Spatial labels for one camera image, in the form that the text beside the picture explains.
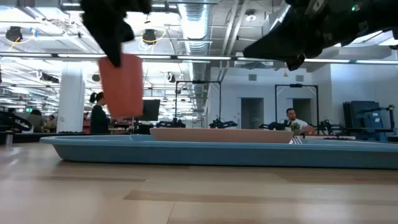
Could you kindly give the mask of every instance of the orange cup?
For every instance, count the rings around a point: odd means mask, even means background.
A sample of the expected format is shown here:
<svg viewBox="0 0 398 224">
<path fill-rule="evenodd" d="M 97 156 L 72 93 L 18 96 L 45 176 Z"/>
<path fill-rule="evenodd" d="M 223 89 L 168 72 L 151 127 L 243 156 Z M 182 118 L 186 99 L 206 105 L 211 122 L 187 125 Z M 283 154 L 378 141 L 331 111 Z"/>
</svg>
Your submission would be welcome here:
<svg viewBox="0 0 398 224">
<path fill-rule="evenodd" d="M 131 54 L 121 54 L 121 67 L 108 58 L 98 60 L 99 73 L 112 118 L 142 115 L 142 60 Z"/>
</svg>

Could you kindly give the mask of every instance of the woman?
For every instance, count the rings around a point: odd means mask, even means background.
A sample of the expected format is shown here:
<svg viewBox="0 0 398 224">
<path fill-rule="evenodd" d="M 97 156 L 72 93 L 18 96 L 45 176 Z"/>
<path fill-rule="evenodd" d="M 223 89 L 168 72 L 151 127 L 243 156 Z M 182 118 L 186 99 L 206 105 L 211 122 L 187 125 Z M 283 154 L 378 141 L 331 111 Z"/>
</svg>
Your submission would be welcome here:
<svg viewBox="0 0 398 224">
<path fill-rule="evenodd" d="M 91 111 L 91 133 L 93 134 L 109 134 L 108 130 L 108 119 L 102 107 L 106 104 L 104 93 L 93 93 L 90 96 L 90 103 L 97 104 Z"/>
<path fill-rule="evenodd" d="M 34 109 L 32 112 L 30 112 L 30 115 L 26 118 L 26 120 L 29 121 L 30 124 L 33 125 L 33 133 L 41 133 L 42 128 L 44 126 L 44 120 L 42 118 L 42 113 Z"/>
<path fill-rule="evenodd" d="M 54 133 L 57 129 L 57 119 L 55 119 L 54 115 L 49 116 L 49 120 L 47 121 L 47 125 L 45 126 L 50 130 L 51 133 Z"/>
</svg>

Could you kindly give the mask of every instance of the monitor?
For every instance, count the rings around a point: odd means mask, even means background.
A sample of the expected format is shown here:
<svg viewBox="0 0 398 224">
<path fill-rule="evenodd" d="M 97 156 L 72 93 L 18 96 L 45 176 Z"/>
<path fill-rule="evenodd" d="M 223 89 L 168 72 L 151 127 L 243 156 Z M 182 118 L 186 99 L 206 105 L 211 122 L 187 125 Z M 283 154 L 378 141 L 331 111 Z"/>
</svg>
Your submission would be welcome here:
<svg viewBox="0 0 398 224">
<path fill-rule="evenodd" d="M 144 100 L 142 116 L 140 121 L 157 121 L 159 119 L 160 100 Z"/>
</svg>

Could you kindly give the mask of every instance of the metal frame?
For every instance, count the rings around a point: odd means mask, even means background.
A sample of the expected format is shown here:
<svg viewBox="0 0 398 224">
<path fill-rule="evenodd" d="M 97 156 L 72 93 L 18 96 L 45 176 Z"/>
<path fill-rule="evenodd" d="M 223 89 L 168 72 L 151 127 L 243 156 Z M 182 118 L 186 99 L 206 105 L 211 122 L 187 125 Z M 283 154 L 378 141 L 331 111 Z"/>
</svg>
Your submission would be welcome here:
<svg viewBox="0 0 398 224">
<path fill-rule="evenodd" d="M 278 96 L 277 89 L 279 86 L 287 86 L 290 88 L 314 87 L 316 89 L 315 95 L 317 96 L 317 127 L 319 127 L 319 86 L 318 85 L 303 85 L 303 84 L 276 84 L 275 85 L 275 122 L 278 122 Z"/>
<path fill-rule="evenodd" d="M 198 84 L 198 85 L 204 85 L 204 84 L 211 84 L 211 83 L 218 83 L 220 86 L 219 93 L 220 93 L 220 108 L 218 110 L 218 117 L 221 119 L 221 82 L 220 81 L 176 81 L 175 82 L 175 113 L 174 113 L 174 118 L 177 118 L 177 97 L 178 97 L 178 84 L 179 83 L 192 83 L 192 84 Z"/>
<path fill-rule="evenodd" d="M 207 61 L 239 61 L 239 62 L 277 62 L 276 60 L 245 58 L 235 56 L 211 56 L 211 55 L 143 55 L 137 54 L 137 57 L 145 62 L 192 62 L 198 63 Z M 28 52 L 0 52 L 0 57 L 32 58 L 39 60 L 62 60 L 62 61 L 98 61 L 106 57 L 105 54 L 70 54 L 70 53 L 28 53 Z M 355 65 L 398 65 L 398 60 L 342 60 L 325 58 L 307 58 L 305 63 L 330 63 L 330 64 L 355 64 Z"/>
</svg>

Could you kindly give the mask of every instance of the white wall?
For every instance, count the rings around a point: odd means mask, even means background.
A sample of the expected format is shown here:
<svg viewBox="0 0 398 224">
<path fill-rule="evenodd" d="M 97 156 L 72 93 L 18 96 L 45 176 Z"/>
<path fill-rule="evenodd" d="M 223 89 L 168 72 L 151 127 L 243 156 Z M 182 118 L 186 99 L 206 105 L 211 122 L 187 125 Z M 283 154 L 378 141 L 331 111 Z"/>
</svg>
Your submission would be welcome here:
<svg viewBox="0 0 398 224">
<path fill-rule="evenodd" d="M 392 55 L 385 60 L 396 60 Z M 314 84 L 320 86 L 320 119 L 326 116 L 334 123 L 345 124 L 343 102 L 378 101 L 380 106 L 398 107 L 398 68 L 392 65 L 333 64 L 313 72 Z M 389 128 L 388 112 L 381 113 Z M 398 119 L 398 110 L 394 113 Z"/>
<path fill-rule="evenodd" d="M 212 68 L 212 77 L 218 74 L 218 68 Z M 303 84 L 312 84 L 311 74 L 303 69 L 287 72 L 284 70 L 274 71 L 271 69 L 246 70 L 245 68 L 230 68 L 226 74 L 221 91 L 221 118 L 225 121 L 235 121 L 239 124 L 241 119 L 241 98 L 263 98 L 264 99 L 264 122 L 275 121 L 275 84 L 296 83 L 295 75 L 304 75 Z M 249 74 L 257 74 L 257 81 L 248 80 Z M 307 88 L 278 88 L 278 119 L 286 117 L 285 111 L 292 107 L 292 99 L 308 98 L 314 99 L 315 95 Z M 218 115 L 219 96 L 214 87 L 209 90 L 208 120 L 209 123 Z"/>
<path fill-rule="evenodd" d="M 332 119 L 331 66 L 325 65 L 312 73 L 312 82 L 319 88 L 319 119 Z"/>
<path fill-rule="evenodd" d="M 332 65 L 333 119 L 344 123 L 343 102 L 378 101 L 381 107 L 398 106 L 398 69 L 390 65 Z M 388 113 L 381 113 L 388 128 Z"/>
</svg>

